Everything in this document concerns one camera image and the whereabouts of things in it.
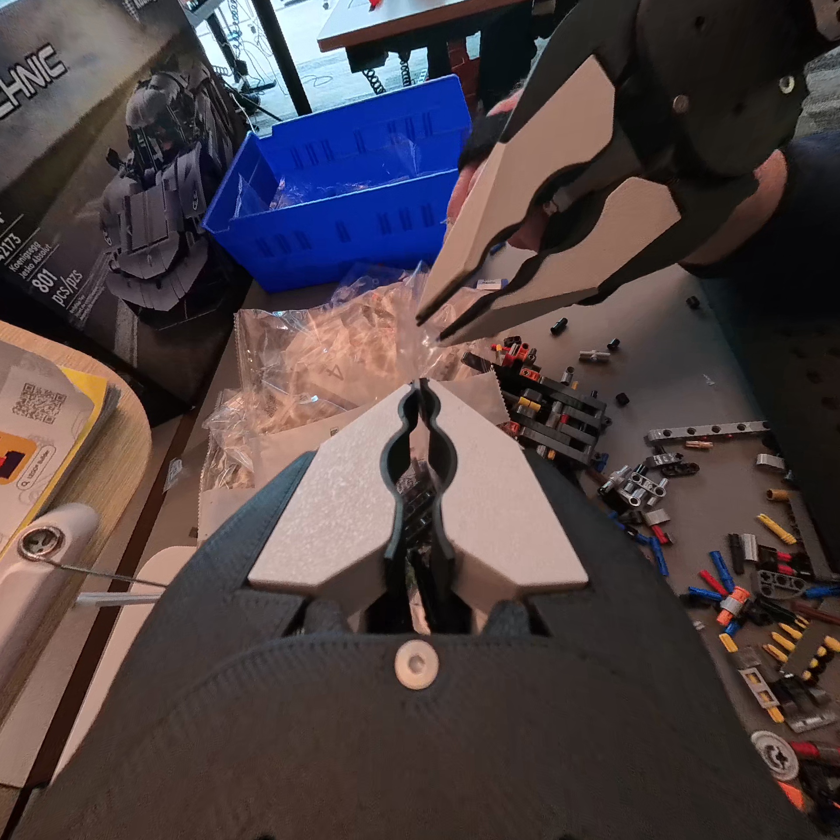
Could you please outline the dark toy set box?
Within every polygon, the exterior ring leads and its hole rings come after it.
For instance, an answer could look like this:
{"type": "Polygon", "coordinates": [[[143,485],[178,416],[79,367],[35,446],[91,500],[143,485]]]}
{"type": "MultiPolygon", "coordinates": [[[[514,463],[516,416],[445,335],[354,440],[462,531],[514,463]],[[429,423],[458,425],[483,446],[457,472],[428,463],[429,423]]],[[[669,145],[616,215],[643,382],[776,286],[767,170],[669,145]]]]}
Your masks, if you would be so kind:
{"type": "Polygon", "coordinates": [[[246,137],[181,2],[1,8],[1,315],[199,404],[250,280],[205,227],[246,137]]]}

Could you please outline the pile of toy bricks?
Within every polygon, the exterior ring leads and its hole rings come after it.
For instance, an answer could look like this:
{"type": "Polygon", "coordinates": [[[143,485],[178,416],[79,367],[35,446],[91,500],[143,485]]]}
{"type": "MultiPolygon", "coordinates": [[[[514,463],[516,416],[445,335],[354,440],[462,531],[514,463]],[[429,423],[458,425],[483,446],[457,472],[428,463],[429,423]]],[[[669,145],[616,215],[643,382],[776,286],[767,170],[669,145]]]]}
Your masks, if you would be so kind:
{"type": "MultiPolygon", "coordinates": [[[[682,454],[668,454],[661,447],[648,462],[665,458],[657,465],[662,479],[653,481],[652,466],[624,466],[613,472],[598,490],[598,496],[611,508],[610,517],[627,536],[646,544],[654,555],[659,572],[668,576],[662,547],[671,544],[662,529],[665,511],[650,507],[665,496],[667,478],[698,471],[698,465],[686,462],[682,454]]],[[[761,551],[752,534],[728,535],[731,563],[719,551],[709,557],[717,574],[700,570],[706,587],[690,586],[680,600],[691,607],[714,607],[720,626],[718,638],[727,659],[748,688],[751,697],[777,726],[793,734],[807,734],[829,723],[834,709],[832,699],[819,687],[825,666],[838,657],[838,640],[820,634],[820,645],[812,651],[807,669],[790,671],[795,654],[807,652],[803,645],[807,633],[819,632],[816,613],[807,621],[793,612],[790,602],[801,580],[796,568],[787,564],[768,566],[759,563],[753,569],[750,586],[746,582],[747,562],[761,561],[761,551]]],[[[823,741],[791,741],[775,731],[759,730],[751,736],[756,750],[793,805],[824,826],[838,829],[837,744],[823,741]]]]}

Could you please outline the blue plastic bin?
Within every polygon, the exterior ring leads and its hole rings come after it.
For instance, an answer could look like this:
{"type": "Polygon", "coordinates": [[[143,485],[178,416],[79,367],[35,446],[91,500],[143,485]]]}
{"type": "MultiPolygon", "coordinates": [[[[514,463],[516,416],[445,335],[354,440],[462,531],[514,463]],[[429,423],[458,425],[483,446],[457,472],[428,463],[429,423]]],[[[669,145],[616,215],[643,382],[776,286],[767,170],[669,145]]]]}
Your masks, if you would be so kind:
{"type": "Polygon", "coordinates": [[[353,264],[412,269],[431,264],[443,244],[457,162],[471,127],[456,75],[426,81],[248,133],[211,202],[203,225],[266,291],[339,279],[353,264]],[[397,133],[423,143],[448,141],[455,168],[416,180],[315,203],[234,217],[238,177],[266,168],[271,148],[328,140],[339,154],[378,149],[397,133]]]}

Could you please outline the long grey holed beam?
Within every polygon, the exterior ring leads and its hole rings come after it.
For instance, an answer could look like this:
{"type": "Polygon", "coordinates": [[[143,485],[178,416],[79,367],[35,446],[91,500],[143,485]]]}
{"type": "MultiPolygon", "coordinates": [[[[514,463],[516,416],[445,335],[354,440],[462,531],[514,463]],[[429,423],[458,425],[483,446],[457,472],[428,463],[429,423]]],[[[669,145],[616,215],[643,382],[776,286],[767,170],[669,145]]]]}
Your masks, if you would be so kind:
{"type": "Polygon", "coordinates": [[[657,446],[671,443],[682,444],[689,440],[760,437],[770,431],[771,426],[766,421],[696,424],[692,426],[671,425],[648,430],[644,436],[644,441],[649,446],[657,446]]]}

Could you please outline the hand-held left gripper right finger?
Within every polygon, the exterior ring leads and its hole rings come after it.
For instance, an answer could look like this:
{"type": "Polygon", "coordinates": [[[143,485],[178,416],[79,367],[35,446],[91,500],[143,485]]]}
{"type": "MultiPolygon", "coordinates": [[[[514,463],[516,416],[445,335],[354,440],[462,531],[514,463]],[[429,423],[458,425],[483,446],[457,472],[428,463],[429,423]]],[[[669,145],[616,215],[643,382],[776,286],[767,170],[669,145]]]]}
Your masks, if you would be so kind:
{"type": "Polygon", "coordinates": [[[502,602],[572,592],[589,576],[520,445],[446,385],[421,380],[437,477],[420,597],[433,633],[469,633],[502,602]]]}

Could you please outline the clear plastic bags in bin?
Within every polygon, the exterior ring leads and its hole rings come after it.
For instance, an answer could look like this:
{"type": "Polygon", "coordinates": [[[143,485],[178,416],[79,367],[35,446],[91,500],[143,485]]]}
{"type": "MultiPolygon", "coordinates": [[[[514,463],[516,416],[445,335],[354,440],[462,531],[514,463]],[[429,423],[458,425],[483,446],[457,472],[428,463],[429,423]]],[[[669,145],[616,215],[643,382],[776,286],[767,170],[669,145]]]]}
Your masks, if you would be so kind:
{"type": "Polygon", "coordinates": [[[234,217],[315,203],[455,168],[452,143],[423,143],[404,133],[378,149],[339,154],[328,140],[265,152],[266,168],[238,177],[234,217]]]}

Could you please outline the car building instruction booklet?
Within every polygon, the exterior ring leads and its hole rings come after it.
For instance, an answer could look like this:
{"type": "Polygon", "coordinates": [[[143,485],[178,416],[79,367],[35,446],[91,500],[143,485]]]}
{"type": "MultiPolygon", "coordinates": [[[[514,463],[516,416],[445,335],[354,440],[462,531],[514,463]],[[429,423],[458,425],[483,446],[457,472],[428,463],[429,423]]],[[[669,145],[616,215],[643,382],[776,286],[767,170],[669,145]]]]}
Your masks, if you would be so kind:
{"type": "Polygon", "coordinates": [[[1,342],[1,549],[47,511],[119,403],[109,380],[1,342]]]}

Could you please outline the black steel pillar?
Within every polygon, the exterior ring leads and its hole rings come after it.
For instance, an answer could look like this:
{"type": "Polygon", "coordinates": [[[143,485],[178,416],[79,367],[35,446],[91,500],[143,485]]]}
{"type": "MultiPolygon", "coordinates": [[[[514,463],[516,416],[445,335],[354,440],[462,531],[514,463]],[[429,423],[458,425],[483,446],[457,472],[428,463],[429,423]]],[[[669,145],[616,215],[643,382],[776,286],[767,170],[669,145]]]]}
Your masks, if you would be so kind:
{"type": "Polygon", "coordinates": [[[302,117],[311,114],[312,106],[302,85],[298,69],[291,56],[272,2],[252,1],[252,4],[297,115],[302,117]]]}

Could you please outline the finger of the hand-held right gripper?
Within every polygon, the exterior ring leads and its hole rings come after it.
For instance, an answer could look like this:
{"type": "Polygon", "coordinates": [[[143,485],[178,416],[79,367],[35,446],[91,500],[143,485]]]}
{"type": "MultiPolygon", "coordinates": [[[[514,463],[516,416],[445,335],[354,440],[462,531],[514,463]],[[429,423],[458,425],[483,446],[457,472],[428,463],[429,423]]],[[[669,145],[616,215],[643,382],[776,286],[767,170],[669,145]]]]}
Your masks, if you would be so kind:
{"type": "Polygon", "coordinates": [[[504,288],[479,298],[437,341],[449,346],[491,338],[591,298],[679,220],[666,185],[628,178],[608,195],[593,229],[579,243],[527,259],[504,288]]]}
{"type": "Polygon", "coordinates": [[[524,88],[506,129],[452,224],[427,277],[416,321],[429,320],[481,267],[491,246],[510,236],[534,199],[557,174],[591,162],[613,138],[615,88],[601,63],[588,56],[524,123],[524,88]]]}

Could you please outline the person's right hand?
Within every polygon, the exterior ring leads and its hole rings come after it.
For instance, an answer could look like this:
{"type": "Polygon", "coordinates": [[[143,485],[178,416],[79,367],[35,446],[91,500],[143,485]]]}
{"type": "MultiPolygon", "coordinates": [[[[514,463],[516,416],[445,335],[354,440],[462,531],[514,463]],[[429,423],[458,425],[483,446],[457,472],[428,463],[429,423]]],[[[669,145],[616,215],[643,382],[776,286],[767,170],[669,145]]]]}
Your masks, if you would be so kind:
{"type": "MultiPolygon", "coordinates": [[[[479,175],[486,168],[488,152],[472,153],[458,166],[458,180],[449,198],[446,233],[455,225],[467,197],[473,191],[479,175]]],[[[709,266],[736,251],[771,219],[779,205],[786,185],[787,167],[784,154],[777,150],[753,172],[758,183],[755,192],[740,203],[728,219],[709,239],[683,258],[684,268],[709,266]]],[[[533,208],[526,220],[512,234],[508,243],[518,249],[538,251],[553,211],[547,206],[533,208]]]]}

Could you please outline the dark grey chassis assembly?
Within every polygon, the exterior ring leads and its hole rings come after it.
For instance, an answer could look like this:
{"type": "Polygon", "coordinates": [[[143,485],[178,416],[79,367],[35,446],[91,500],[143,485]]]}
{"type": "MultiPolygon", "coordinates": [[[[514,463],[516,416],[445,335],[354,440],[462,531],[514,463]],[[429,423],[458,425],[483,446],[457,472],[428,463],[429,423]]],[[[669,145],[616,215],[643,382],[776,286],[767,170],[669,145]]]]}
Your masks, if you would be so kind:
{"type": "Polygon", "coordinates": [[[543,373],[537,350],[525,342],[493,343],[490,352],[487,358],[466,351],[461,362],[496,376],[508,414],[502,430],[559,469],[596,466],[601,436],[612,420],[606,405],[576,384],[574,368],[557,377],[543,373]]]}

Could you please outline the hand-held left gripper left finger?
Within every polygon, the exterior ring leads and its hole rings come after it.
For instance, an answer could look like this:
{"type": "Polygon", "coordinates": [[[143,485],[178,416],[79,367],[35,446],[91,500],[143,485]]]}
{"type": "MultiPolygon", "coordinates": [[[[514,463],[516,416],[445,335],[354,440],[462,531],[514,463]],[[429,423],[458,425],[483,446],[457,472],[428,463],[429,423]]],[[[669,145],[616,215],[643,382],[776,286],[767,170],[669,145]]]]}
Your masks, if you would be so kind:
{"type": "Polygon", "coordinates": [[[295,634],[413,631],[404,501],[419,384],[399,386],[324,441],[248,573],[254,589],[298,595],[295,634]]]}

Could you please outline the wooden office desk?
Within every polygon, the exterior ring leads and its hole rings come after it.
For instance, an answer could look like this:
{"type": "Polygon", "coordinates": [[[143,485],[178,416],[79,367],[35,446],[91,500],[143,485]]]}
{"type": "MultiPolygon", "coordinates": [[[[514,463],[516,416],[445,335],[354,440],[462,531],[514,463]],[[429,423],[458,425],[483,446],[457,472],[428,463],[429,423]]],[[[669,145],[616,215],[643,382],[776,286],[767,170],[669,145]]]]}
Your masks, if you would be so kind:
{"type": "Polygon", "coordinates": [[[322,53],[361,46],[388,36],[450,24],[518,4],[518,1],[338,1],[318,34],[322,53]]]}

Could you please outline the person's right forearm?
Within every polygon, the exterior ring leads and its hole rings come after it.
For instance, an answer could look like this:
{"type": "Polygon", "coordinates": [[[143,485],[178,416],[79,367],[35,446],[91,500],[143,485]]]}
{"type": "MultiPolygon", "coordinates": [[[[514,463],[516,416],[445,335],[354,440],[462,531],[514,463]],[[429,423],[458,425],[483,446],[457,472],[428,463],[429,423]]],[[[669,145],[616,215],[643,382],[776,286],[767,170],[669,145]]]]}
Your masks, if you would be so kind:
{"type": "Polygon", "coordinates": [[[698,278],[777,287],[838,284],[839,132],[808,135],[780,151],[786,185],[769,222],[728,257],[681,268],[698,278]]]}

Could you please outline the clear plastic parts bag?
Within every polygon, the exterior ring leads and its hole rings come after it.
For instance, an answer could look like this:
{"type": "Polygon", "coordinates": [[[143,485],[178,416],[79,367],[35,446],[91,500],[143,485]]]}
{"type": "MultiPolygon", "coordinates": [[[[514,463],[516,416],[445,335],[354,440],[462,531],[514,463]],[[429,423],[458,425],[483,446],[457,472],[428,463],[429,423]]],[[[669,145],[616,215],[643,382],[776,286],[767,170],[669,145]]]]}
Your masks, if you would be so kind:
{"type": "Polygon", "coordinates": [[[467,377],[469,344],[439,334],[488,289],[460,289],[431,319],[415,314],[427,266],[352,265],[331,298],[310,309],[243,309],[236,317],[243,409],[250,429],[272,434],[376,403],[416,379],[467,377]]]}
{"type": "Polygon", "coordinates": [[[308,392],[223,390],[203,423],[208,447],[199,490],[254,489],[256,454],[269,435],[341,412],[340,406],[308,392]]]}
{"type": "MultiPolygon", "coordinates": [[[[508,412],[501,398],[496,376],[492,373],[477,374],[462,362],[461,365],[462,372],[468,373],[467,377],[443,381],[443,384],[493,424],[499,426],[505,423],[508,420],[508,412]]],[[[315,423],[269,435],[265,442],[259,445],[255,456],[254,489],[200,491],[198,542],[203,543],[258,489],[273,479],[293,460],[305,452],[318,448],[323,441],[336,435],[374,404],[375,402],[315,423]]]]}

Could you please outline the wooden and white book stand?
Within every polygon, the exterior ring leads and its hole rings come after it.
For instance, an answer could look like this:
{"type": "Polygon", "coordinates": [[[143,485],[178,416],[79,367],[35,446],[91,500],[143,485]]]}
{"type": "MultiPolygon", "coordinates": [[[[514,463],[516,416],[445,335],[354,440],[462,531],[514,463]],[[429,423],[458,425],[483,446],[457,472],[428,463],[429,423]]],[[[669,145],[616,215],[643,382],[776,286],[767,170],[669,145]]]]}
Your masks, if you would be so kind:
{"type": "MultiPolygon", "coordinates": [[[[1,330],[2,341],[74,371],[99,375],[119,389],[119,403],[96,447],[69,476],[55,501],[57,505],[88,505],[100,517],[98,529],[82,544],[78,560],[70,563],[116,571],[149,496],[153,468],[163,466],[163,451],[153,449],[146,412],[127,383],[105,364],[6,322],[2,322],[1,330]]],[[[91,606],[74,606],[77,594],[104,591],[111,583],[108,579],[59,570],[47,563],[23,560],[15,549],[12,555],[26,572],[37,572],[46,578],[49,599],[27,644],[15,654],[10,676],[2,679],[3,792],[41,784],[52,775],[52,770],[37,770],[35,766],[98,616],[91,606]]]]}

